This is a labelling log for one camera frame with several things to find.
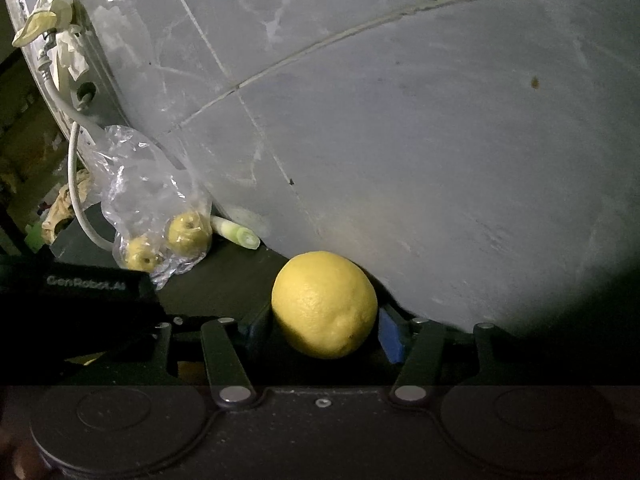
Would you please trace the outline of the yellow lemon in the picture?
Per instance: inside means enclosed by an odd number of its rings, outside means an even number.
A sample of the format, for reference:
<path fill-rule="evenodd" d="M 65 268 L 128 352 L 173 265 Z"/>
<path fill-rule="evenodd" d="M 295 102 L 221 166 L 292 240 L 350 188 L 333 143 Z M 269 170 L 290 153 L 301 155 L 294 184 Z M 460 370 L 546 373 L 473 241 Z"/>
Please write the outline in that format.
<path fill-rule="evenodd" d="M 288 260 L 278 273 L 271 309 L 297 351 L 338 359 L 370 334 L 378 297 L 355 263 L 333 252 L 305 252 Z"/>

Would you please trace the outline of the bagged pear left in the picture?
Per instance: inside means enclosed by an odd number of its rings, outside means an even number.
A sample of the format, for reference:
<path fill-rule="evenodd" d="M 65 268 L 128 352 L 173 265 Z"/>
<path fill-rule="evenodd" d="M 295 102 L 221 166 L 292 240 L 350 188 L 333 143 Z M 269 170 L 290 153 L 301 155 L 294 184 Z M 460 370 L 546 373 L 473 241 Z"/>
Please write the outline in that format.
<path fill-rule="evenodd" d="M 154 240 L 141 235 L 128 240 L 124 252 L 127 269 L 151 273 L 163 261 L 163 256 Z"/>

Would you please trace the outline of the bagged pear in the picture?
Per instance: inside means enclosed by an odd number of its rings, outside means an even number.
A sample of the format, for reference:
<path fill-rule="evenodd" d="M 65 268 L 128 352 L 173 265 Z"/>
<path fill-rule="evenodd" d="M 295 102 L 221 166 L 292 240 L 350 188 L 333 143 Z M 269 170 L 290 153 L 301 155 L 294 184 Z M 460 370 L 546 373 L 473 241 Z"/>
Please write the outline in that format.
<path fill-rule="evenodd" d="M 154 240 L 141 235 L 128 240 L 124 252 L 127 269 L 151 273 L 163 261 L 163 256 Z"/>
<path fill-rule="evenodd" d="M 168 247 L 184 258 L 195 258 L 206 252 L 211 237 L 209 220 L 198 211 L 178 214 L 169 222 L 166 231 Z"/>

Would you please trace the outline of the beige crumpled cloth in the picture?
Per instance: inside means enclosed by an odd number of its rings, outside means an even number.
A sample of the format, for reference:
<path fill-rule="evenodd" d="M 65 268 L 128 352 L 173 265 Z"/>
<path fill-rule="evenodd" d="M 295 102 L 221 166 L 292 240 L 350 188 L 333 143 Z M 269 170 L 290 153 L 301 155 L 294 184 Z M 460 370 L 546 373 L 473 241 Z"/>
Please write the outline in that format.
<path fill-rule="evenodd" d="M 88 170 L 81 169 L 76 172 L 76 183 L 82 206 L 88 206 L 88 195 L 92 190 L 92 177 Z M 70 200 L 70 188 L 64 184 L 58 191 L 58 196 L 49 208 L 47 217 L 41 225 L 41 236 L 47 245 L 52 245 L 62 231 L 63 224 L 75 218 L 72 201 Z"/>

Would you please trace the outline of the clear plastic bag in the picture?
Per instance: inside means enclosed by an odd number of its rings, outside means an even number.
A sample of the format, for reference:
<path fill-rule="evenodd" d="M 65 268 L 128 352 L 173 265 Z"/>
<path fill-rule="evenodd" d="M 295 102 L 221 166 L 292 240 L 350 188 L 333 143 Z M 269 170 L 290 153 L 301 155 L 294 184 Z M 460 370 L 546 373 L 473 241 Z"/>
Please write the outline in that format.
<path fill-rule="evenodd" d="M 84 151 L 99 193 L 101 212 L 115 233 L 110 251 L 123 269 L 128 240 L 146 235 L 157 244 L 163 261 L 149 275 L 157 289 L 185 274 L 207 254 L 184 258 L 167 245 L 172 218 L 198 211 L 209 220 L 212 201 L 193 172 L 173 160 L 145 134 L 122 125 L 104 129 L 104 136 Z"/>

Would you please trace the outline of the green onion stalk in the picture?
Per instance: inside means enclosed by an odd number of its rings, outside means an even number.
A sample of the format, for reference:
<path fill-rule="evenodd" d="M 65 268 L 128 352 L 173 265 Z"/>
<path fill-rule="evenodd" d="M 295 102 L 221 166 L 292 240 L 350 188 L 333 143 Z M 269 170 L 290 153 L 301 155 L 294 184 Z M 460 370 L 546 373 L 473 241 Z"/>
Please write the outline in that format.
<path fill-rule="evenodd" d="M 217 235 L 235 245 L 250 250 L 255 250 L 260 246 L 260 238 L 245 226 L 218 216 L 211 216 L 210 224 Z"/>

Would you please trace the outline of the bagged pear right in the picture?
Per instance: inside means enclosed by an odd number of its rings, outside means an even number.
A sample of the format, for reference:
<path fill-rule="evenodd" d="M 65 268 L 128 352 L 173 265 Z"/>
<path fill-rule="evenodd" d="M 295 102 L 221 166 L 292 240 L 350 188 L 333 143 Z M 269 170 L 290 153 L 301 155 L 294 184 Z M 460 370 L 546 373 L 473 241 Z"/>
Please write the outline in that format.
<path fill-rule="evenodd" d="M 168 247 L 184 258 L 195 258 L 206 252 L 211 237 L 209 220 L 198 211 L 178 214 L 169 222 L 166 231 Z"/>

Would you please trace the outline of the yellow rag on tap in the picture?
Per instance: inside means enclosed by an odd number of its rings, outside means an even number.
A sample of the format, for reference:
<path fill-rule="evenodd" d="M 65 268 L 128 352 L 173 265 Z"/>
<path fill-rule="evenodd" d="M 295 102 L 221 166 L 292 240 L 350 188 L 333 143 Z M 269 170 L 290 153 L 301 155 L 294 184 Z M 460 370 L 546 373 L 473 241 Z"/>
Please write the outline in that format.
<path fill-rule="evenodd" d="M 12 46 L 26 47 L 51 30 L 62 32 L 72 24 L 73 16 L 73 7 L 67 0 L 37 0 L 24 26 L 15 33 Z"/>

